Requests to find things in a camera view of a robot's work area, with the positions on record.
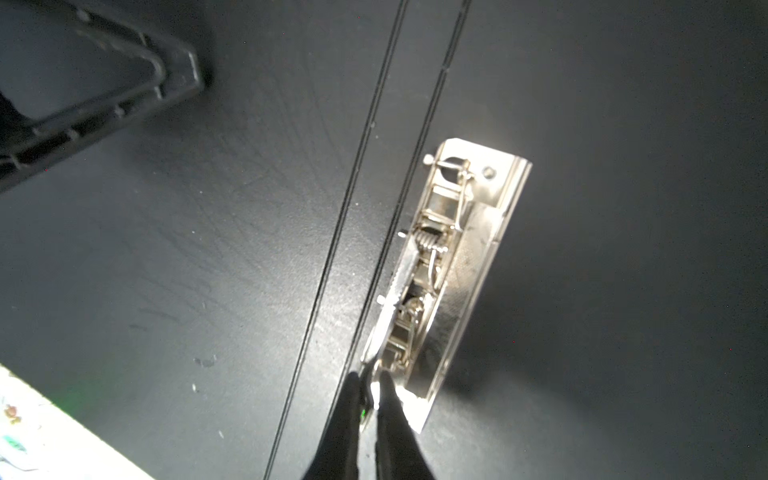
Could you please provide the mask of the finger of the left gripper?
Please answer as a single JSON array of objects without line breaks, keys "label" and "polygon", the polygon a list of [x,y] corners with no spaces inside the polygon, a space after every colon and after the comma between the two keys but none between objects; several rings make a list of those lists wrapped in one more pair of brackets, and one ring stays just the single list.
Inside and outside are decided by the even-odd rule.
[{"label": "finger of the left gripper", "polygon": [[2,191],[203,88],[192,45],[110,1],[2,2]]}]

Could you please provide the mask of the blue folder black inside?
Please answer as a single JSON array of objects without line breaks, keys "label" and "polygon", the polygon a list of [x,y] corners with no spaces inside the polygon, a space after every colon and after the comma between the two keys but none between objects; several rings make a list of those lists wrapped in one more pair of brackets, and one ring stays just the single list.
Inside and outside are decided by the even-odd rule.
[{"label": "blue folder black inside", "polygon": [[298,479],[425,172],[532,170],[440,479],[767,475],[763,1],[119,1],[206,90],[1,196],[1,361],[157,479]]}]

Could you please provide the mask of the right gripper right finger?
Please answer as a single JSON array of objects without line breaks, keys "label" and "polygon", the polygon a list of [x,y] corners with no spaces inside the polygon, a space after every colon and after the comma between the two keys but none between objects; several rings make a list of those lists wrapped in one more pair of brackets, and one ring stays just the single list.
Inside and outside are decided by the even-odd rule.
[{"label": "right gripper right finger", "polygon": [[376,478],[434,479],[411,429],[388,371],[379,376]]}]

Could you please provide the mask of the metal folder lever clip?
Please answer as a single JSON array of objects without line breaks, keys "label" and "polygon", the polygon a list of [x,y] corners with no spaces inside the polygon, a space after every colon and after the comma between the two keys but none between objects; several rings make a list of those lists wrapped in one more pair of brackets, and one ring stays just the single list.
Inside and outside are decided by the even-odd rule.
[{"label": "metal folder lever clip", "polygon": [[360,357],[368,370],[365,408],[391,375],[415,433],[427,423],[532,164],[459,138],[425,155],[424,188]]}]

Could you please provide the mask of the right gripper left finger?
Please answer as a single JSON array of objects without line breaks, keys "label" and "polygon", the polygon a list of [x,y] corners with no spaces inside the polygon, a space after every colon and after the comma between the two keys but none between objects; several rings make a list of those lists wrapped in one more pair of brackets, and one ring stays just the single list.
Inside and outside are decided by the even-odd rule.
[{"label": "right gripper left finger", "polygon": [[360,422],[365,410],[361,379],[349,373],[304,479],[357,479]]}]

